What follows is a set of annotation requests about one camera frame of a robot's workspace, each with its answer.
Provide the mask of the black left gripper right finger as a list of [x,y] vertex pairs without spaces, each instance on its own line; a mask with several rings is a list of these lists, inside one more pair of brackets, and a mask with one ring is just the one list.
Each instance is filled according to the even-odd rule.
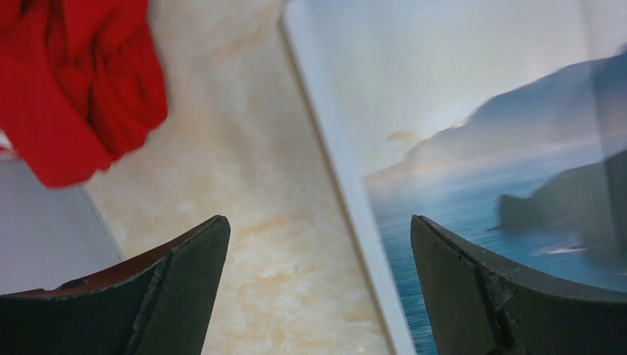
[[496,254],[424,216],[411,246],[439,354],[624,354],[626,294]]

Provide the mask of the seascape photo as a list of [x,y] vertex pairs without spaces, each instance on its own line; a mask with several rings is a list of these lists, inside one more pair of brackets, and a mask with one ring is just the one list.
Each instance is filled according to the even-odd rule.
[[424,216],[626,294],[624,1],[290,1],[282,14],[395,354],[439,354]]

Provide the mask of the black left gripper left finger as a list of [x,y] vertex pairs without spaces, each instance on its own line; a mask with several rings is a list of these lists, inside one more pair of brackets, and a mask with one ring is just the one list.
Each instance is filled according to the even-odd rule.
[[3,354],[199,354],[231,227],[217,215],[53,290],[1,296]]

